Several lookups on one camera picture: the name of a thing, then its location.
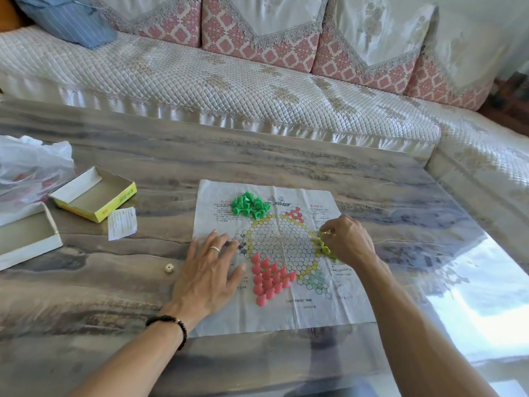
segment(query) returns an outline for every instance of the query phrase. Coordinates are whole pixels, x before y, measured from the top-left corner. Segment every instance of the open box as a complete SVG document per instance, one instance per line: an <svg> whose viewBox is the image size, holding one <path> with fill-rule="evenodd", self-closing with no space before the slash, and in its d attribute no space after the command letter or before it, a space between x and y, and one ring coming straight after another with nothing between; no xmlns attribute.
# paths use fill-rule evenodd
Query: open box
<svg viewBox="0 0 529 397"><path fill-rule="evenodd" d="M62 209L101 223L135 193L134 181L92 167L51 193L50 198Z"/></svg>
<svg viewBox="0 0 529 397"><path fill-rule="evenodd" d="M42 202L0 215L0 270L61 246L57 226Z"/></svg>

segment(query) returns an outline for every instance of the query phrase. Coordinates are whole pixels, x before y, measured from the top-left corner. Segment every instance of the table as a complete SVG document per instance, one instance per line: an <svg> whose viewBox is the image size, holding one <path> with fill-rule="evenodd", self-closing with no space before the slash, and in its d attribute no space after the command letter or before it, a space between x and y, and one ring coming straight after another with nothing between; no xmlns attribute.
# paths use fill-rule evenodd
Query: table
<svg viewBox="0 0 529 397"><path fill-rule="evenodd" d="M80 170L138 188L133 236L51 207L64 246L0 273L0 395L63 395L142 330L169 298L163 267L185 258L200 179L332 192L486 379L529 393L529 277L405 154L16 100L0 134L68 140ZM340 388L399 395L375 323L193 339L152 395Z"/></svg>

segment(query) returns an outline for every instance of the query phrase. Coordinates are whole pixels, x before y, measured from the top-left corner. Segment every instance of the white sofa cover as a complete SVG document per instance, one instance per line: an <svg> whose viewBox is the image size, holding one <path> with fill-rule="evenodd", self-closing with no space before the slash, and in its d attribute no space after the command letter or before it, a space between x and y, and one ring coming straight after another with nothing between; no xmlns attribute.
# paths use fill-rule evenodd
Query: white sofa cover
<svg viewBox="0 0 529 397"><path fill-rule="evenodd" d="M409 100L442 128L427 171L529 273L529 138L470 110Z"/></svg>
<svg viewBox="0 0 529 397"><path fill-rule="evenodd" d="M92 51L37 26L0 34L9 96L402 151L425 164L441 131L400 96L118 33Z"/></svg>

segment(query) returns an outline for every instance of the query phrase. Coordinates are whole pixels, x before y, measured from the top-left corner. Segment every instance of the white plastic bag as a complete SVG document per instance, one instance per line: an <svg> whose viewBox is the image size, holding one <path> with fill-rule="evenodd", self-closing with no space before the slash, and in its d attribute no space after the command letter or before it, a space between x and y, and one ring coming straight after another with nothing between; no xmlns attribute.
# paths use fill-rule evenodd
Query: white plastic bag
<svg viewBox="0 0 529 397"><path fill-rule="evenodd" d="M42 200L74 173L69 142L44 145L30 136L0 135L0 213Z"/></svg>

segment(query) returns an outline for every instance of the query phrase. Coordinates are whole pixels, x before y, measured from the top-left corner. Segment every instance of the game board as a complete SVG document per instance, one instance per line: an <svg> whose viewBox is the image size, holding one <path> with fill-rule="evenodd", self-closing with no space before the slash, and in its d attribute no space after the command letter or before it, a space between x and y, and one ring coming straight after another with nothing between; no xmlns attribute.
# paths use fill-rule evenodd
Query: game board
<svg viewBox="0 0 529 397"><path fill-rule="evenodd" d="M271 204L260 219L235 216L230 204L249 191ZM354 271L321 252L320 226L340 211L330 192L276 188L202 180L198 190L194 237L203 240L213 229L239 240L232 267L247 263L247 275L233 300L204 320L192 336L291 330L372 322L367 295ZM297 271L288 288L256 302L252 256L270 265Z"/></svg>

